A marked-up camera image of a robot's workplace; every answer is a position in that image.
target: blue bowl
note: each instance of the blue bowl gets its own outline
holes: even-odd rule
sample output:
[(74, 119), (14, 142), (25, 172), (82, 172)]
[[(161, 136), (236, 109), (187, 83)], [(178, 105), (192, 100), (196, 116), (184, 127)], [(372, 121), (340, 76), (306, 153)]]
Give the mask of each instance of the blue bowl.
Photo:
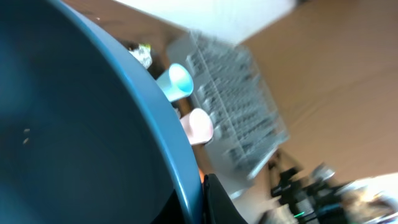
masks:
[(0, 18), (0, 223), (150, 223), (173, 191), (200, 223), (195, 157), (145, 68), (60, 1)]

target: black object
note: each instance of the black object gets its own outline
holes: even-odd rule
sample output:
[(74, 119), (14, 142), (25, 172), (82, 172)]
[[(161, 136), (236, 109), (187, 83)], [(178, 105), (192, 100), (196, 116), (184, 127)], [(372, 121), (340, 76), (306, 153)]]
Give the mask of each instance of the black object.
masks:
[(215, 174), (205, 176), (203, 188), (205, 193), (204, 224), (247, 224)]
[[(295, 164), (292, 168), (283, 170), (281, 152), (283, 151), (278, 149), (275, 158), (268, 163), (271, 196), (280, 196), (279, 203), (288, 204), (299, 223), (310, 223), (315, 220), (321, 224), (348, 223), (341, 204), (342, 199), (336, 193), (344, 185), (335, 185), (332, 180), (317, 180), (304, 187), (307, 181), (294, 179), (294, 176), (302, 170), (301, 166), (283, 152), (284, 157)], [(274, 181), (276, 174), (279, 178), (278, 184)]]

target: black electronic device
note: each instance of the black electronic device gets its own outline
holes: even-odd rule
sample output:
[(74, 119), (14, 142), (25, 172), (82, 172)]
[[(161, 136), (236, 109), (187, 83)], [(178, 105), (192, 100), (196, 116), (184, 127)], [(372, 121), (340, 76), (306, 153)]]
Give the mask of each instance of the black electronic device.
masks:
[[(294, 165), (284, 170), (282, 162), (287, 161)], [(331, 178), (334, 172), (325, 165), (313, 172), (313, 183), (307, 184), (308, 179), (295, 178), (302, 170), (298, 162), (279, 149), (268, 162), (268, 170), (271, 197), (280, 197), (281, 205), (289, 205), (299, 223), (348, 223), (342, 198), (337, 194), (345, 185), (335, 184)]]

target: green light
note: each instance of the green light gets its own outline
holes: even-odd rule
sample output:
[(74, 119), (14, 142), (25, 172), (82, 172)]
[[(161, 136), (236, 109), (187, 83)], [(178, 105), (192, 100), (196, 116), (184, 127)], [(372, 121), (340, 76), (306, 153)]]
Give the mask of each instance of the green light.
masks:
[(294, 218), (295, 218), (295, 217), (302, 216), (302, 215), (304, 215), (304, 212), (302, 212), (302, 213), (299, 213), (299, 214), (295, 215), (295, 216), (294, 216)]

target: pink cup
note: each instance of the pink cup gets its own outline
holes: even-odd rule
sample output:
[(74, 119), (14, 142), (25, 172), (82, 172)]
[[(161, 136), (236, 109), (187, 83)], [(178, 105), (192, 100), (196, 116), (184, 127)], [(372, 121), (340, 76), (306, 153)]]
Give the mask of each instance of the pink cup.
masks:
[(194, 109), (181, 118), (180, 122), (192, 146), (206, 143), (213, 137), (213, 123), (202, 109)]

